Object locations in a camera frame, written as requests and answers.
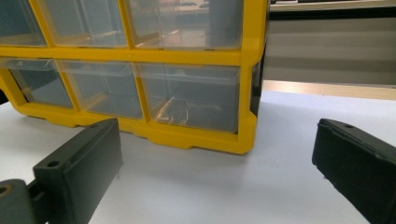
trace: table surface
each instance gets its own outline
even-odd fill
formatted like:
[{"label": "table surface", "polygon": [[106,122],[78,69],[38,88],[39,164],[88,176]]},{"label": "table surface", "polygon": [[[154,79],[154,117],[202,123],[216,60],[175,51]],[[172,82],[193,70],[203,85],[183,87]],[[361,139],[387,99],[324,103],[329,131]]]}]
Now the table surface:
[{"label": "table surface", "polygon": [[[121,133],[124,166],[90,223],[367,223],[312,164],[317,123],[337,119],[396,146],[396,102],[265,91],[245,156],[157,146]],[[82,128],[0,106],[0,180],[32,167]]]}]

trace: small parts organizer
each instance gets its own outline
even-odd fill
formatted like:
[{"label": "small parts organizer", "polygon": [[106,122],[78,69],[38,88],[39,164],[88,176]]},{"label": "small parts organizer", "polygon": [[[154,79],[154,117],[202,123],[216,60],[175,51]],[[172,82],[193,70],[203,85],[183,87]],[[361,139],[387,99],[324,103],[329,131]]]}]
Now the small parts organizer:
[{"label": "small parts organizer", "polygon": [[2,0],[0,89],[20,113],[55,124],[117,118],[155,144],[244,154],[256,132],[267,8]]}]

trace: beige wall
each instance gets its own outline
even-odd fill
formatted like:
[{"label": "beige wall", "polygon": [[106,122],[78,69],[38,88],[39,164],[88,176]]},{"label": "beige wall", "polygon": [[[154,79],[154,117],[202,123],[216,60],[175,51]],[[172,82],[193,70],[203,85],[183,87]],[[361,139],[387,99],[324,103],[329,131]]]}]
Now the beige wall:
[{"label": "beige wall", "polygon": [[270,21],[264,79],[396,86],[396,18]]}]

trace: plastic drawer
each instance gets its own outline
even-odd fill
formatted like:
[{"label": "plastic drawer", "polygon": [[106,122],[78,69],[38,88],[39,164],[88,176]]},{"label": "plastic drawer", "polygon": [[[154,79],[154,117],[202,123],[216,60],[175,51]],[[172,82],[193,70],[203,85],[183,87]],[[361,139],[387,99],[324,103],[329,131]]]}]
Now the plastic drawer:
[{"label": "plastic drawer", "polygon": [[52,59],[1,59],[30,103],[72,107]]},{"label": "plastic drawer", "polygon": [[38,0],[57,46],[125,48],[117,0]]},{"label": "plastic drawer", "polygon": [[243,0],[129,0],[138,48],[239,49]]},{"label": "plastic drawer", "polygon": [[[36,29],[24,31],[46,42],[0,41],[0,89],[20,113],[67,127],[117,118],[120,130],[169,147],[253,148],[267,1],[0,2],[32,17],[25,27]],[[0,19],[18,23],[16,14]],[[19,29],[0,22],[6,38]]]},{"label": "plastic drawer", "polygon": [[27,0],[1,0],[0,22],[0,45],[46,46]]},{"label": "plastic drawer", "polygon": [[236,133],[239,68],[138,63],[157,122]]},{"label": "plastic drawer", "polygon": [[141,119],[142,111],[130,63],[58,61],[82,109]]}]

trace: white tabletop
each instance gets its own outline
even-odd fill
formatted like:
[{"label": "white tabletop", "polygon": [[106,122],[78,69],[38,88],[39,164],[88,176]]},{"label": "white tabletop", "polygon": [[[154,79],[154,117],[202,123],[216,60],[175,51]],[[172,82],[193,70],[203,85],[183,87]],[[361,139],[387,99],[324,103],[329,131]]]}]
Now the white tabletop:
[{"label": "white tabletop", "polygon": [[[337,119],[396,146],[396,102],[265,91],[245,156],[157,146],[121,133],[124,166],[91,223],[367,223],[312,164],[317,123]],[[32,167],[81,128],[0,106],[0,180]]]}]

